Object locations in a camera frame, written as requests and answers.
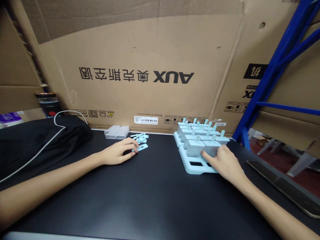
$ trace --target blue shelf frame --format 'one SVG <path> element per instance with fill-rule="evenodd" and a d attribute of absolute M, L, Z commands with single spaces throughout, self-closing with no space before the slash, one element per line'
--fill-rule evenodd
<path fill-rule="evenodd" d="M 241 142 L 248 150 L 250 150 L 248 129 L 257 119 L 261 107 L 272 107 L 320 116 L 319 110 L 266 102 L 288 64 L 320 39 L 319 28 L 301 42 L 301 39 L 319 8 L 320 0 L 301 0 L 270 60 L 268 68 L 265 71 L 254 96 L 237 126 L 232 137 L 237 142 Z"/>

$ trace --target black table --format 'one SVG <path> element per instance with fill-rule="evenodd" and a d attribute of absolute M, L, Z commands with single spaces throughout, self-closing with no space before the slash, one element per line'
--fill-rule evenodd
<path fill-rule="evenodd" d="M 94 131 L 91 141 L 49 171 L 114 142 Z M 10 230 L 137 240 L 280 239 L 219 174 L 188 174 L 172 135 L 149 134 L 147 144 L 129 161 L 101 166 L 70 184 Z M 228 147 L 259 189 L 320 234 L 319 220 L 305 215 L 245 163 L 257 156 L 235 141 Z"/>

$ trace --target black fabric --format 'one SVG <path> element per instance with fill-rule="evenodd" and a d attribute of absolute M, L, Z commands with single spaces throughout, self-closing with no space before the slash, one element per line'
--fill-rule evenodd
<path fill-rule="evenodd" d="M 56 123 L 66 128 L 32 162 L 0 183 L 0 190 L 34 177 L 92 139 L 90 127 L 76 116 L 57 117 Z M 59 130 L 53 118 L 0 129 L 0 180 L 33 158 Z"/>

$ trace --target charging cable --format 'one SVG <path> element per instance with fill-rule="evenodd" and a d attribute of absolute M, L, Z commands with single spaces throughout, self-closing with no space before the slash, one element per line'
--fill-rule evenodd
<path fill-rule="evenodd" d="M 62 112 L 76 112 L 76 113 L 79 113 L 79 114 L 84 118 L 84 120 L 86 121 L 86 124 L 88 124 L 86 118 L 85 118 L 85 117 L 82 115 L 82 113 L 80 113 L 80 112 L 77 112 L 77 111 L 69 111 L 69 110 L 58 112 L 58 113 L 54 116 L 53 122 L 54 122 L 54 124 L 55 124 L 56 126 L 62 127 L 62 128 L 59 130 L 59 132 L 57 132 L 56 135 L 54 135 L 53 138 L 51 138 L 51 139 L 49 140 L 49 142 L 47 142 L 46 145 L 44 145 L 44 146 L 40 149 L 40 151 L 39 151 L 33 158 L 31 158 L 25 165 L 23 165 L 21 168 L 19 168 L 19 169 L 16 170 L 15 172 L 11 173 L 11 174 L 10 174 L 9 176 L 7 176 L 6 178 L 2 179 L 2 180 L 0 181 L 0 183 L 2 183 L 3 181 L 7 180 L 9 177 L 15 175 L 17 172 L 19 172 L 21 169 L 23 169 L 25 166 L 27 166 L 29 163 L 31 163 L 31 162 L 46 148 L 46 146 L 48 146 L 48 145 L 51 143 L 51 141 L 52 141 L 60 132 L 62 132 L 63 129 L 66 128 L 65 126 L 61 126 L 61 125 L 58 125 L 58 124 L 56 123 L 56 116 L 58 116 L 58 115 L 59 115 L 60 113 L 62 113 Z"/>

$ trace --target white sticker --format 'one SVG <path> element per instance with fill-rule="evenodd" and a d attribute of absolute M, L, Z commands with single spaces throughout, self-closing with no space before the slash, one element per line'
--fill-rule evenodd
<path fill-rule="evenodd" d="M 225 126 L 225 125 L 227 125 L 227 123 L 216 123 L 215 125 L 216 126 Z"/>
<path fill-rule="evenodd" d="M 157 117 L 134 116 L 134 123 L 158 125 L 158 118 Z"/>

